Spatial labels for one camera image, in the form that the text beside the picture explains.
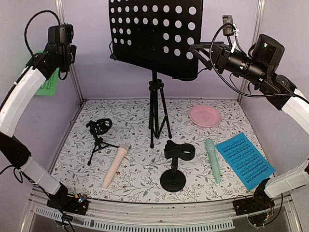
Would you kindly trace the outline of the green sheet music page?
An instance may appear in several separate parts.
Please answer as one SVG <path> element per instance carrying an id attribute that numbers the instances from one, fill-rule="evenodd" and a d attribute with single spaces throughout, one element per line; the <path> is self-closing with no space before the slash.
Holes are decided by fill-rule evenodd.
<path id="1" fill-rule="evenodd" d="M 44 84 L 36 92 L 36 96 L 54 96 L 56 94 L 57 84 L 58 84 L 58 72 L 57 68 L 51 77 L 44 82 Z"/>

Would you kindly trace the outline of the black music stand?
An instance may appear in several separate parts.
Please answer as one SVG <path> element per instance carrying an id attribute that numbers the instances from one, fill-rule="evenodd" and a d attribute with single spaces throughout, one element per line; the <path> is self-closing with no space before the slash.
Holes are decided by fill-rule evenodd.
<path id="1" fill-rule="evenodd" d="M 189 47 L 201 39 L 203 1 L 111 0 L 108 9 L 111 59 L 152 72 L 148 127 L 153 141 L 169 127 L 167 115 L 159 119 L 158 107 L 166 102 L 158 74 L 181 81 L 198 76 L 198 59 Z"/>

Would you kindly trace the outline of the black tripod microphone stand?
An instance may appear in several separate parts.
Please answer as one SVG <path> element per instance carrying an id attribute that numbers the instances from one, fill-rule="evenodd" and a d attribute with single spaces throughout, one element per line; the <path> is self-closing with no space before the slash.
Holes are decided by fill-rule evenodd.
<path id="1" fill-rule="evenodd" d="M 93 155 L 101 151 L 107 147 L 114 147 L 114 148 L 119 148 L 119 146 L 109 144 L 107 142 L 103 141 L 103 138 L 101 135 L 106 134 L 110 128 L 112 127 L 112 120 L 109 118 L 102 118 L 97 121 L 92 121 L 90 120 L 87 124 L 86 127 L 89 128 L 90 134 L 94 137 L 95 143 L 94 143 L 94 148 L 91 153 L 90 159 L 87 163 L 88 166 L 91 165 L 91 161 L 93 158 Z"/>

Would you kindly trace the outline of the mint green toy microphone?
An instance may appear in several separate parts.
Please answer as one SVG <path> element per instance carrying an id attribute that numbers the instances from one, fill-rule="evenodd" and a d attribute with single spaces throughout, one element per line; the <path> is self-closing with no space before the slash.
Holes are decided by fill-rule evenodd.
<path id="1" fill-rule="evenodd" d="M 211 165 L 212 175 L 214 177 L 215 183 L 220 184 L 221 182 L 220 167 L 216 156 L 215 145 L 212 139 L 206 139 L 205 149 L 208 153 L 208 158 Z"/>

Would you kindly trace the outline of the beige toy microphone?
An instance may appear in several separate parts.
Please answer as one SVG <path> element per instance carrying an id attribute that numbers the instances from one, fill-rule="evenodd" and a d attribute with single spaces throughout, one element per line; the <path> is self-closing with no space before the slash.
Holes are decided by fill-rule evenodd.
<path id="1" fill-rule="evenodd" d="M 118 147 L 118 150 L 117 150 L 117 154 L 103 180 L 103 183 L 102 183 L 102 187 L 107 189 L 110 185 L 110 183 L 112 182 L 113 180 L 113 177 L 115 176 L 124 156 L 127 154 L 129 150 L 129 145 L 127 144 L 124 144 L 124 145 L 120 145 Z"/>

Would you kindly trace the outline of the blue sheet music page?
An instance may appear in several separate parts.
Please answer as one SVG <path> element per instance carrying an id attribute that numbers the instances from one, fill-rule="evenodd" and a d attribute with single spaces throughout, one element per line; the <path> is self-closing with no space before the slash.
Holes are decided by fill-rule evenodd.
<path id="1" fill-rule="evenodd" d="M 215 147 L 249 191 L 275 173 L 275 169 L 244 133 Z"/>

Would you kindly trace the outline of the black round-base microphone stand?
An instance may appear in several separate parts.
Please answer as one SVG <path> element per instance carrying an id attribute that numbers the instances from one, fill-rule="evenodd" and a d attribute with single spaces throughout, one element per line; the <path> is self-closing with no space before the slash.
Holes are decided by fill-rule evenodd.
<path id="1" fill-rule="evenodd" d="M 171 159 L 171 168 L 160 176 L 161 187 L 168 192 L 181 191 L 186 184 L 186 177 L 178 169 L 178 160 L 190 161 L 195 157 L 196 149 L 191 144 L 176 144 L 172 140 L 167 140 L 164 148 L 165 159 Z"/>

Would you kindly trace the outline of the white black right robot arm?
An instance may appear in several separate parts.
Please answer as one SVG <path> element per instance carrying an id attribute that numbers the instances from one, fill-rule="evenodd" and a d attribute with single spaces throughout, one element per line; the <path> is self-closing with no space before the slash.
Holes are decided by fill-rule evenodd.
<path id="1" fill-rule="evenodd" d="M 213 37 L 209 47 L 211 68 L 221 77 L 224 70 L 240 76 L 254 85 L 261 95 L 253 98 L 266 98 L 276 109 L 293 119 L 305 133 L 309 131 L 309 101 L 284 75 L 276 74 L 285 48 L 268 35 L 260 34 L 247 53 L 234 51 L 232 45 L 215 43 Z M 309 183 L 309 162 L 305 161 L 274 178 L 263 180 L 250 199 L 254 211 L 261 210 L 269 199 L 305 186 Z"/>

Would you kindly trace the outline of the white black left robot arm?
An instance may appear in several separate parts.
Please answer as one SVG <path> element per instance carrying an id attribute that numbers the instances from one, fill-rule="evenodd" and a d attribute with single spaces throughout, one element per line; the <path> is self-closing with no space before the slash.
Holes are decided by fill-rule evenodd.
<path id="1" fill-rule="evenodd" d="M 0 151 L 9 163 L 26 178 L 41 187 L 47 196 L 62 210 L 72 205 L 68 189 L 37 163 L 28 148 L 14 133 L 17 124 L 41 86 L 57 72 L 68 74 L 75 62 L 77 47 L 72 44 L 73 25 L 60 23 L 48 29 L 45 49 L 30 51 L 31 58 L 0 105 Z"/>

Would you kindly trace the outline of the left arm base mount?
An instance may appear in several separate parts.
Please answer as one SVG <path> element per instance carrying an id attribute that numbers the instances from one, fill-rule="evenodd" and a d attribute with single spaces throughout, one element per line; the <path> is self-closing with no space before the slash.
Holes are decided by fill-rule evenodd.
<path id="1" fill-rule="evenodd" d="M 56 194 L 47 194 L 47 206 L 61 212 L 73 213 L 85 216 L 89 206 L 89 200 L 83 194 L 68 194 L 66 187 L 61 187 Z"/>

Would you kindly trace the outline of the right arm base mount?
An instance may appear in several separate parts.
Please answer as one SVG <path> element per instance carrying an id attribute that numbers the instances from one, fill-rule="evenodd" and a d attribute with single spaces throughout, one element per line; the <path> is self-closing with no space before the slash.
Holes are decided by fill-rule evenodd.
<path id="1" fill-rule="evenodd" d="M 255 222 L 256 227 L 262 227 L 267 225 L 270 215 L 275 206 L 274 201 L 265 193 L 266 183 L 269 180 L 270 178 L 263 180 L 254 191 L 252 197 L 242 196 L 243 199 L 237 200 L 238 197 L 236 197 L 233 200 L 233 207 L 236 211 L 237 216 L 270 209 L 270 213 L 267 213 L 265 218 L 261 222 Z"/>

